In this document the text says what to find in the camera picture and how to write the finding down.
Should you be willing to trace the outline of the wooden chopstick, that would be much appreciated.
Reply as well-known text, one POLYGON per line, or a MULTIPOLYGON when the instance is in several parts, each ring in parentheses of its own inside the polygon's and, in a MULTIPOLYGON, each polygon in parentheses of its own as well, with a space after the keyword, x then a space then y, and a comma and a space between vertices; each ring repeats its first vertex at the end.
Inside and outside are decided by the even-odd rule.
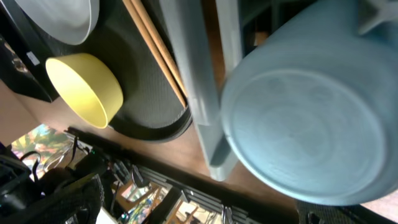
POLYGON ((136 8, 131 2, 132 0, 123 0, 123 3, 128 10, 130 16, 132 17, 135 25, 137 26, 141 36, 143 37, 144 41, 146 42, 148 48, 150 49, 152 55, 154 56, 156 62, 158 63, 160 69, 164 73, 167 81, 169 82, 170 86, 172 87, 174 93, 176 94, 177 98, 181 102, 182 106, 184 108, 187 107, 187 102, 185 100, 185 95, 183 94, 181 88, 179 87, 177 81, 174 79, 174 76, 172 75, 172 72, 168 68, 165 60, 161 56, 158 48, 156 47, 154 41, 152 40, 152 37, 150 36, 147 28, 145 27, 142 19, 140 18, 139 14, 137 13, 136 8))
POLYGON ((144 5, 141 3, 141 0, 132 0, 131 1, 134 7, 137 10, 137 13, 139 14, 140 18, 142 19, 145 27, 147 28, 150 36, 152 37, 152 40, 154 41, 156 47, 158 48, 161 56, 165 60, 168 68, 172 72, 172 75, 174 76, 174 79, 177 81, 179 87, 181 88, 183 94, 187 96, 187 92, 185 90, 185 87, 183 86, 183 82, 180 76, 180 72, 178 70, 177 64, 175 63, 174 59, 172 58, 169 50, 164 44, 164 41, 162 40, 160 34, 158 33, 154 23, 152 22, 150 16, 148 15, 144 5))

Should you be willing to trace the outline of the blue cup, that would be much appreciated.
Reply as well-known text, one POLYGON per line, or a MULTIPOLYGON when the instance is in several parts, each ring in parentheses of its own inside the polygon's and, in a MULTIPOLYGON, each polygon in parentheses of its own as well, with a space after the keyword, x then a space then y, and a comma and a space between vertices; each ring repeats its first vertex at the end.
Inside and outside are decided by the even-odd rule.
POLYGON ((316 1, 229 75, 226 139, 292 198, 355 205, 397 189, 397 3, 316 1))

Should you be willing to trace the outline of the yellow bowl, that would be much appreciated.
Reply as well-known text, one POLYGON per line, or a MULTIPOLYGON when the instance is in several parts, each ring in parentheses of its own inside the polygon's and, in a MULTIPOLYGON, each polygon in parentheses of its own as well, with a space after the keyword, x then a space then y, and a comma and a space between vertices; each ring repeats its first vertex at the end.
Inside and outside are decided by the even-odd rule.
POLYGON ((91 54, 50 57, 49 79, 64 102, 89 125, 104 129, 121 109, 123 91, 112 71, 91 54))

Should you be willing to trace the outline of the grey plate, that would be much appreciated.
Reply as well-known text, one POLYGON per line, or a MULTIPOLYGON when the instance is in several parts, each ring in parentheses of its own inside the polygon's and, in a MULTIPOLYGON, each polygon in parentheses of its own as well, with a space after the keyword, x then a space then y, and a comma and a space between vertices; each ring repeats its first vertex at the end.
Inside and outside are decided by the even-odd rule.
POLYGON ((16 0, 16 3, 48 35, 69 45, 84 43, 100 12, 99 0, 16 0))

